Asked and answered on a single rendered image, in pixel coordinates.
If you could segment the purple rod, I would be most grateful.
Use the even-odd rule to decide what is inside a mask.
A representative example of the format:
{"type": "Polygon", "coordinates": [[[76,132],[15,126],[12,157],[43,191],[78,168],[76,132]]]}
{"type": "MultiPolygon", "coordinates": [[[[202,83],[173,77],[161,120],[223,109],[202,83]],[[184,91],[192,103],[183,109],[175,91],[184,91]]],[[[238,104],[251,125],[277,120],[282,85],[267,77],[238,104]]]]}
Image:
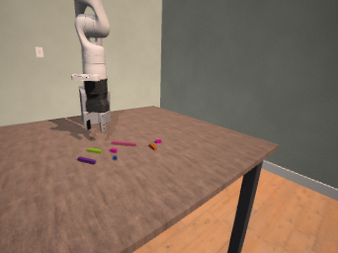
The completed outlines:
{"type": "Polygon", "coordinates": [[[89,163],[89,164],[96,164],[96,160],[85,158],[85,157],[78,157],[78,161],[89,163]]]}

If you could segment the lime green rod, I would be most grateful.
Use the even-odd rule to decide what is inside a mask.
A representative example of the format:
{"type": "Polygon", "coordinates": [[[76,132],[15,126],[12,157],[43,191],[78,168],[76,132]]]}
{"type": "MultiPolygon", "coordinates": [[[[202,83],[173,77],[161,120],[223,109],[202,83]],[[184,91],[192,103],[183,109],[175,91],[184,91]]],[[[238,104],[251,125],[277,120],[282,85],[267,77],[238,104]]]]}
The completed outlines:
{"type": "Polygon", "coordinates": [[[87,151],[88,152],[93,152],[93,153],[99,153],[99,154],[102,153],[101,149],[94,149],[94,148],[88,148],[87,151]]]}

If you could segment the orange rod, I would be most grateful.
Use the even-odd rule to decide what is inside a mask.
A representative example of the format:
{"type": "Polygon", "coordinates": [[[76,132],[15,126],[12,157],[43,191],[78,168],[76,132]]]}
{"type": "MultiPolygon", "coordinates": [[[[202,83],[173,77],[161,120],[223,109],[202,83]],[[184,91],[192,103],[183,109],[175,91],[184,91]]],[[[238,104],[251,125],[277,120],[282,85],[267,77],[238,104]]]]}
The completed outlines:
{"type": "Polygon", "coordinates": [[[153,150],[157,150],[157,147],[153,145],[152,143],[149,143],[149,147],[151,147],[153,150]]]}

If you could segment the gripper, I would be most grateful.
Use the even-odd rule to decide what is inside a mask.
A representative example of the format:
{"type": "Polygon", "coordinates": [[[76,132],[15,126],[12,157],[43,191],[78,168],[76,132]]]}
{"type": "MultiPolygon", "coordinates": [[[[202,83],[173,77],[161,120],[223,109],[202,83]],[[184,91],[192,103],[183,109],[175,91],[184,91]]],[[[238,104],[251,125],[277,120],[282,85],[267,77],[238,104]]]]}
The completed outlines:
{"type": "Polygon", "coordinates": [[[90,113],[100,114],[101,131],[106,130],[105,115],[109,113],[110,106],[107,99],[107,69],[106,64],[84,63],[84,74],[72,74],[72,81],[84,81],[86,93],[86,112],[83,113],[85,118],[86,130],[91,128],[90,113]]]}

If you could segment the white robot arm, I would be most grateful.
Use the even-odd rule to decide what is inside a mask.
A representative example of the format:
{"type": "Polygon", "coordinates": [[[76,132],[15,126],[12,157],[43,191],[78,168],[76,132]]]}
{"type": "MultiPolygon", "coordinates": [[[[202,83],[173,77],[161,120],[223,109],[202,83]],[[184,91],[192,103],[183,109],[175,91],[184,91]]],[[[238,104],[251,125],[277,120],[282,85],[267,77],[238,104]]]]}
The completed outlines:
{"type": "Polygon", "coordinates": [[[109,35],[110,24],[102,0],[74,0],[74,5],[75,29],[82,46],[82,67],[83,61],[84,63],[106,64],[102,38],[109,35]],[[84,14],[87,6],[93,9],[95,15],[84,14]],[[95,41],[90,42],[90,38],[95,38],[95,41]]]}

